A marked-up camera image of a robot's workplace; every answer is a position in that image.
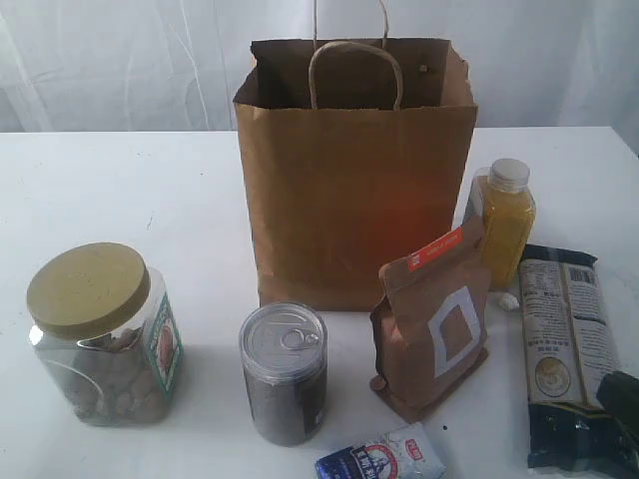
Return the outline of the clear can dark contents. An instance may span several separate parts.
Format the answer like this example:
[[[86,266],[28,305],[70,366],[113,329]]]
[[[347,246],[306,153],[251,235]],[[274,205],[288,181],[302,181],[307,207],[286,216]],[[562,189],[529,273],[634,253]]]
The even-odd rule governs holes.
[[[239,350],[254,426],[268,441],[296,446],[325,416],[327,330],[296,302],[262,306],[244,321]]]

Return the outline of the blue white salt packet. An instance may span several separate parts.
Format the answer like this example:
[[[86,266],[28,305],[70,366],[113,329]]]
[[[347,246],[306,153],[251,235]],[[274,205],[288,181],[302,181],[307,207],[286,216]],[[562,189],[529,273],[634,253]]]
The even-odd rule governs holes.
[[[318,478],[443,478],[446,467],[421,423],[413,423],[329,454],[315,463]]]

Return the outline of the yellow juice bottle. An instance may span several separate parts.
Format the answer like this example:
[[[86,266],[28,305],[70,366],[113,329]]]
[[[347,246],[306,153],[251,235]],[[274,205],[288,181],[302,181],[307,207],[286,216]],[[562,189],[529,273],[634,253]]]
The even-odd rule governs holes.
[[[482,220],[481,259],[493,291],[509,288],[535,220],[529,177],[524,162],[501,158],[477,170],[471,181],[464,217]]]

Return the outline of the small white pebble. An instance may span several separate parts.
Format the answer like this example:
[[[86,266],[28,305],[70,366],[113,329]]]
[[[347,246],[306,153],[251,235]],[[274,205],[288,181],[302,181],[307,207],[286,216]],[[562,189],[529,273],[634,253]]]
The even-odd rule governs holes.
[[[505,311],[515,311],[520,307],[518,298],[509,292],[504,292],[499,297],[498,305]]]

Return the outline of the plastic nut jar yellow lid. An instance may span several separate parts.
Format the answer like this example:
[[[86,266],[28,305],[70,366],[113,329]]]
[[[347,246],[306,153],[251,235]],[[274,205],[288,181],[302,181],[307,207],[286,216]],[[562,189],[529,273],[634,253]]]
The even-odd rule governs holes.
[[[69,249],[33,276],[26,303],[34,352],[80,421],[122,427],[167,416],[184,347],[164,278],[136,250]]]

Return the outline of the brown paper bag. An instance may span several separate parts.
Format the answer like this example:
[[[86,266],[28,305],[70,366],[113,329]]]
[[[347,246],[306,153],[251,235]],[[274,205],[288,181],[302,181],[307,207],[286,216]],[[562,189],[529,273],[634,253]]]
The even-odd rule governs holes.
[[[234,107],[261,304],[367,311],[451,227],[477,117],[440,38],[260,40]]]

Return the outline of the black beige noodle package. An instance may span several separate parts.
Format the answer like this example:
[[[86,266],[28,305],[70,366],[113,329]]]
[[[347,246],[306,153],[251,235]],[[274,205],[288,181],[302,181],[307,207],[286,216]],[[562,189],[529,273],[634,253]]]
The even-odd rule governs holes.
[[[618,368],[595,256],[529,244],[518,274],[532,469],[638,475],[638,450],[596,397]]]

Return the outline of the brown kraft standup pouch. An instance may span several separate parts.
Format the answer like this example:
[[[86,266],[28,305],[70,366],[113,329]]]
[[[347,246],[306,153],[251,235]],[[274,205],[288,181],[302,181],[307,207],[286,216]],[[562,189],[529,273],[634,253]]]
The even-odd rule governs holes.
[[[383,298],[370,315],[376,375],[369,386],[408,423],[422,420],[487,356],[482,238],[482,221],[472,217],[378,272]]]

